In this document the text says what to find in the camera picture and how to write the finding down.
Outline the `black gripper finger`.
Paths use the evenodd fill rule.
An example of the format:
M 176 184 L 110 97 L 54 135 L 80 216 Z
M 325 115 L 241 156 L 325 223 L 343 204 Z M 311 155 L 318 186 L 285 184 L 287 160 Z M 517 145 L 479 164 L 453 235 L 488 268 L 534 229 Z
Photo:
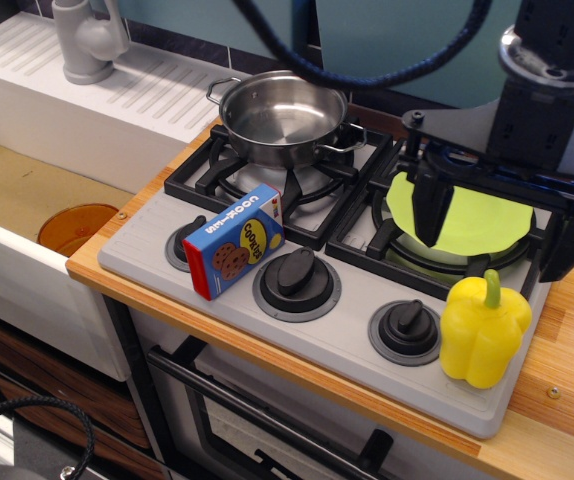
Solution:
M 424 245 L 433 247 L 437 243 L 453 193 L 453 186 L 428 163 L 417 167 L 412 207 L 415 233 Z
M 541 283 L 562 280 L 574 268 L 574 203 L 566 209 L 544 204 L 539 209 L 551 213 L 541 244 L 539 262 Z

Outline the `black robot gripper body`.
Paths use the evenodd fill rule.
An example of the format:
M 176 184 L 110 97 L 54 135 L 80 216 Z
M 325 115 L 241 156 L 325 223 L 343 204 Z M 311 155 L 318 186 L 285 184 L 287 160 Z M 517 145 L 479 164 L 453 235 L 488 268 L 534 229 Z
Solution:
M 574 118 L 565 105 L 496 100 L 471 109 L 411 110 L 405 163 L 426 162 L 456 186 L 531 206 L 574 203 Z

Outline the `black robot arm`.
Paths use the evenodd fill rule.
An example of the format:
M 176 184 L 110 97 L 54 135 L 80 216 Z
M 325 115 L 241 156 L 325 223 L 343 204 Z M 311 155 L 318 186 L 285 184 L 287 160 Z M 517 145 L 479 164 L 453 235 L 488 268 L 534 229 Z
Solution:
M 437 242 L 455 187 L 546 210 L 540 278 L 557 281 L 574 268 L 574 1 L 523 2 L 498 57 L 496 101 L 403 117 L 416 235 Z

